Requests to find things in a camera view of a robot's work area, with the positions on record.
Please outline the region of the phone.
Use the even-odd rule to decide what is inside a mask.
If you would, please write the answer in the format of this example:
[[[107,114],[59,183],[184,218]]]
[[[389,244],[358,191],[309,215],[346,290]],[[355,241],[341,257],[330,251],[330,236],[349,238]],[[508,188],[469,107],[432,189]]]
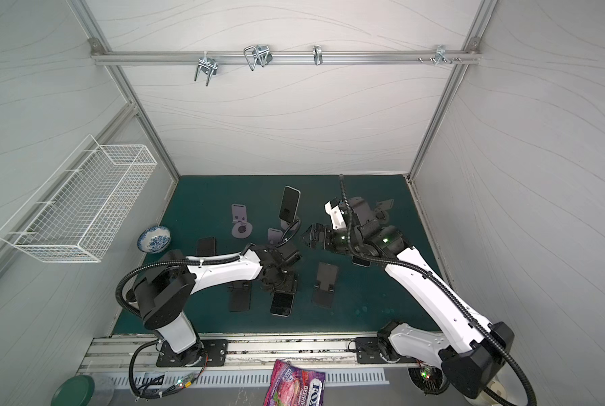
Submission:
[[[296,292],[296,288],[276,289],[271,301],[270,314],[272,316],[289,317],[292,314]]]
[[[297,219],[297,208],[301,192],[291,186],[286,186],[282,194],[282,203],[279,211],[279,218],[285,223],[294,223]]]
[[[362,258],[356,257],[356,256],[352,257],[352,264],[355,266],[358,266],[358,267],[365,267],[365,268],[368,268],[371,266],[371,262],[364,260]]]

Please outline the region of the round stand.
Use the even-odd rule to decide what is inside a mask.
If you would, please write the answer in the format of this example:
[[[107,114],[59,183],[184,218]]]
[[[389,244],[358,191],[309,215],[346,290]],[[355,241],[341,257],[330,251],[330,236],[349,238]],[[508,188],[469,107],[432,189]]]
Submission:
[[[269,228],[267,240],[270,245],[280,245],[286,241],[285,233],[280,228]]]
[[[393,199],[388,199],[385,201],[378,201],[375,205],[375,211],[388,212],[394,206],[394,202],[395,201]]]
[[[231,235],[239,240],[247,239],[253,232],[253,225],[248,221],[248,209],[244,205],[232,204],[231,214],[233,217]]]

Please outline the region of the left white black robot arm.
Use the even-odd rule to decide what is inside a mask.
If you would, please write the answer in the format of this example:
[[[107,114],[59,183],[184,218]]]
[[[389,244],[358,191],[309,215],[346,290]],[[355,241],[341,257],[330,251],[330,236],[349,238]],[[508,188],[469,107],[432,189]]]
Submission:
[[[290,294],[296,281],[291,268],[300,258],[289,239],[275,245],[249,244],[230,255],[185,257],[180,250],[172,250],[161,261],[122,277],[115,298],[179,357],[203,349],[184,313],[190,296],[217,285],[253,280],[270,292]]]

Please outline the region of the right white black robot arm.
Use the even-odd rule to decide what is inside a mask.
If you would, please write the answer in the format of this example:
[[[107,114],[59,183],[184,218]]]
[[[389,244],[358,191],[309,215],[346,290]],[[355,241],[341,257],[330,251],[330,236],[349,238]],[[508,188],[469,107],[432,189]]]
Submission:
[[[439,328],[437,333],[431,333],[407,323],[390,322],[378,332],[384,361],[412,358],[419,364],[419,379],[428,378],[426,369],[439,370],[442,382],[465,398],[475,400],[486,394],[499,405],[508,405],[510,400],[495,392],[490,384],[507,366],[519,380],[526,403],[537,403],[528,376],[510,354],[515,334],[507,324],[492,323],[475,311],[432,270],[419,249],[363,198],[350,198],[342,189],[341,197],[327,202],[324,209],[330,224],[312,224],[302,236],[305,245],[381,266]]]

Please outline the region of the front right folding stand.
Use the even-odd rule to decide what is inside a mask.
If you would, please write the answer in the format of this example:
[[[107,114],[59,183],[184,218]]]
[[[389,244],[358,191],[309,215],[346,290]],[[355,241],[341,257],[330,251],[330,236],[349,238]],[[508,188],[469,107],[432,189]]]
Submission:
[[[326,262],[320,262],[312,302],[320,307],[331,309],[336,292],[336,281],[339,267]]]

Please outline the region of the blue white ceramic bowl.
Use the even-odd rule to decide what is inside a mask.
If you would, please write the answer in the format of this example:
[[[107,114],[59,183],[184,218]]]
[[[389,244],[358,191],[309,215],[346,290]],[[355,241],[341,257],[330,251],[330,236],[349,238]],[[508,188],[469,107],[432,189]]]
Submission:
[[[138,237],[137,248],[145,254],[158,254],[172,242],[172,233],[165,226],[153,226]]]

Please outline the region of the white vent grille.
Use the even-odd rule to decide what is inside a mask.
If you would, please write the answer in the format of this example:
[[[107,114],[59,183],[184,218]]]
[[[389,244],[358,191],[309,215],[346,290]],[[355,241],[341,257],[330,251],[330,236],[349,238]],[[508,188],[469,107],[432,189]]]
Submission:
[[[359,386],[385,386],[390,381],[383,368],[356,368],[356,369],[325,369],[326,384],[328,387],[359,387]],[[169,387],[185,377],[182,371],[177,372],[143,372],[134,375],[138,387],[156,378],[162,387]],[[270,385],[270,370],[208,370],[192,387],[194,388],[240,388],[240,387],[268,387]]]

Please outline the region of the centre metal U-bolt clamp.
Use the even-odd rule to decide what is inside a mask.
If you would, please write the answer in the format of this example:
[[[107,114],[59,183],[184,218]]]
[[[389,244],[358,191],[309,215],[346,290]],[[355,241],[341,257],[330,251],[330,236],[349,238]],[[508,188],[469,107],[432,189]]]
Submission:
[[[246,47],[243,50],[243,55],[251,71],[255,71],[258,66],[264,68],[273,60],[270,47],[267,45],[258,44]]]

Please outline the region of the metal u-bolt clamp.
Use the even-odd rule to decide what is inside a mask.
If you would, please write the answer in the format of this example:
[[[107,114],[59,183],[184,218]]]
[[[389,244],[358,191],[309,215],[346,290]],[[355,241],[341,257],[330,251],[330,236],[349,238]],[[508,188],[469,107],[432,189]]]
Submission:
[[[246,47],[243,50],[243,55],[251,71],[255,71],[258,66],[264,68],[273,60],[270,47],[267,45],[258,44]]]
[[[205,86],[209,86],[211,79],[217,75],[218,71],[218,62],[208,55],[207,52],[204,53],[204,56],[201,57],[198,61],[195,74],[194,81],[197,81],[199,78],[205,77]]]

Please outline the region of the left metal U-bolt clamp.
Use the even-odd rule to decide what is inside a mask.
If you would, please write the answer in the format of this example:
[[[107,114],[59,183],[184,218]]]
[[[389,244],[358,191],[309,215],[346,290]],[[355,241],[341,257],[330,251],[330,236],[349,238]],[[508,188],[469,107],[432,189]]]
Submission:
[[[218,71],[218,62],[208,55],[207,52],[204,53],[204,56],[201,57],[198,61],[195,74],[194,81],[197,81],[199,78],[205,77],[205,86],[209,86],[211,79],[217,75]]]

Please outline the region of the aluminium cross bar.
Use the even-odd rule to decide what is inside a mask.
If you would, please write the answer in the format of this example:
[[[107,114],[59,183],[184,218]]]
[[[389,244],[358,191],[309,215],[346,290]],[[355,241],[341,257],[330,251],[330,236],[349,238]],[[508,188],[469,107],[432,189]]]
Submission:
[[[421,64],[418,57],[430,58],[429,51],[328,51],[322,49],[321,65],[411,65]],[[207,52],[219,66],[247,66],[242,51]],[[271,66],[315,66],[312,50],[271,51]],[[477,64],[483,57],[480,52],[447,51],[447,55],[463,60],[461,64]],[[105,52],[92,54],[91,59],[100,66],[187,66],[196,65],[204,52]]]

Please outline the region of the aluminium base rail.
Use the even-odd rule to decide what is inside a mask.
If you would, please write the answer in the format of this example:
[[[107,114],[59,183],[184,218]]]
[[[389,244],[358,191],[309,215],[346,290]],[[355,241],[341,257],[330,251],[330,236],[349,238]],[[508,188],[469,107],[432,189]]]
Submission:
[[[414,328],[403,328],[393,333],[395,351],[402,356],[412,357],[414,364],[370,364],[361,365],[356,354],[348,351],[348,344],[357,337],[376,337],[374,332],[349,333],[269,333],[269,334],[203,334],[205,339],[228,341],[226,362],[223,366],[207,366],[211,370],[260,370],[269,369],[275,360],[285,360],[302,368],[316,370],[324,368],[359,368],[370,366],[416,367],[438,366],[441,362],[438,351],[449,347],[446,337],[440,333],[421,333]],[[153,343],[150,334],[122,334],[109,338],[95,338],[84,355],[77,371],[79,373],[126,372],[133,352],[141,345],[150,346],[139,353],[134,362],[136,372],[196,370],[199,367],[163,368],[156,365],[161,344]]]

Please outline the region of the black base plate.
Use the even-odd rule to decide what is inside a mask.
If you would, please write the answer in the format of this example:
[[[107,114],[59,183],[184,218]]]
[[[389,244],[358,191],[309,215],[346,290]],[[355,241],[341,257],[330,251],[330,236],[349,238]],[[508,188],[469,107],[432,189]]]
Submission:
[[[225,339],[199,340],[194,346],[176,353],[169,343],[162,343],[156,365],[163,368],[223,366],[226,362],[228,341]]]
[[[419,362],[407,356],[399,355],[383,338],[357,337],[348,344],[348,351],[356,354],[361,365],[370,364],[414,364]]]

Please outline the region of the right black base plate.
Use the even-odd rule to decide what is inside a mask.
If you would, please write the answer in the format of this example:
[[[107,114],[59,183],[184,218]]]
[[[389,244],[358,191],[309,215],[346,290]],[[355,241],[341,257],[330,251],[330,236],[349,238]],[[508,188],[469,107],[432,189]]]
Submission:
[[[356,354],[361,365],[370,364],[414,364],[419,362],[407,356],[399,355],[383,338],[357,337],[348,344],[348,351]]]

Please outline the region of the small metal bracket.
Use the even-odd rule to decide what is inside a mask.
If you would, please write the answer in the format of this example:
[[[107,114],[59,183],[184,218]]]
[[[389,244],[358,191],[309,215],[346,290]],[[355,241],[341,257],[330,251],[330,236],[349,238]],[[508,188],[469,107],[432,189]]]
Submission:
[[[321,46],[314,45],[312,48],[312,51],[313,51],[314,65],[321,66],[321,64],[323,64],[323,54],[322,54]]]

